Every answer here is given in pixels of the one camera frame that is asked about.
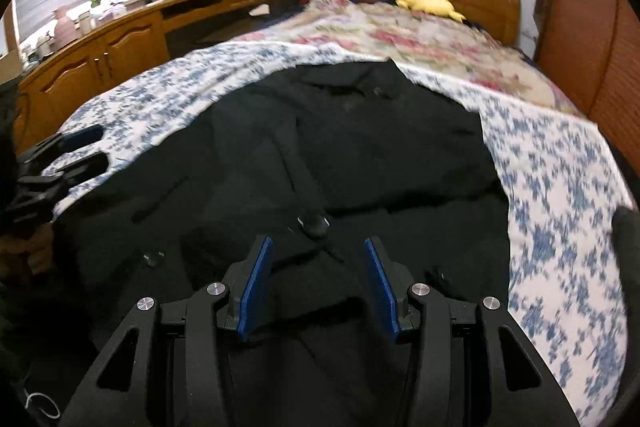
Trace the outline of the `blue floral white blanket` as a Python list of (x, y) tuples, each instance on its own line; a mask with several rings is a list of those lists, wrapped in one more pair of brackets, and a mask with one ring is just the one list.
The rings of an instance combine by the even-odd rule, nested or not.
[[(355, 62), (334, 43), (230, 41), (97, 95), (64, 132), (102, 124), (111, 170), (125, 168), (224, 95), (297, 65)], [(632, 196), (593, 122), (471, 81), (400, 64), (411, 81), (482, 120), (509, 199), (509, 309), (558, 380), (578, 421), (595, 426), (622, 387), (629, 329), (611, 229)]]

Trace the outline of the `pink floral quilt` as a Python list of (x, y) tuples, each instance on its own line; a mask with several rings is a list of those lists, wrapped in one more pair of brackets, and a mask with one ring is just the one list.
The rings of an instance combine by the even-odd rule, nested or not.
[(302, 12), (241, 39), (335, 43), (349, 52), (442, 72), (565, 114), (582, 113), (527, 55), (498, 43), (487, 31), (386, 2), (310, 0)]

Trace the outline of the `wooden desk cabinet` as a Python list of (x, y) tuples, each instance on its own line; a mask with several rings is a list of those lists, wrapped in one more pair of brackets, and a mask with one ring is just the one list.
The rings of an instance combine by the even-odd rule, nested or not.
[(166, 36), (267, 0), (164, 0), (128, 13), (56, 52), (21, 80), (13, 138), (22, 153), (82, 104), (170, 60)]

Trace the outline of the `pink vase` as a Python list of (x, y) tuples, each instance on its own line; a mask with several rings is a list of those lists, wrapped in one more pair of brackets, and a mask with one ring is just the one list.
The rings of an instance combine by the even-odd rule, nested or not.
[(66, 46), (79, 38), (79, 31), (76, 23), (67, 15), (66, 6), (61, 6), (54, 11), (54, 44), (57, 51), (61, 51)]

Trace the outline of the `black garment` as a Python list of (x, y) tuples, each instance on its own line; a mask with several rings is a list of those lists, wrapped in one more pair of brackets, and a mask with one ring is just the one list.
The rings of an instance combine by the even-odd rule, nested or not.
[(475, 113), (392, 62), (296, 66), (74, 202), (54, 255), (102, 345), (136, 299), (188, 297), (269, 236), (259, 326), (230, 353), (238, 420), (385, 426), (405, 410), (407, 350), (371, 313), (364, 243), (447, 296), (503, 298), (508, 213)]

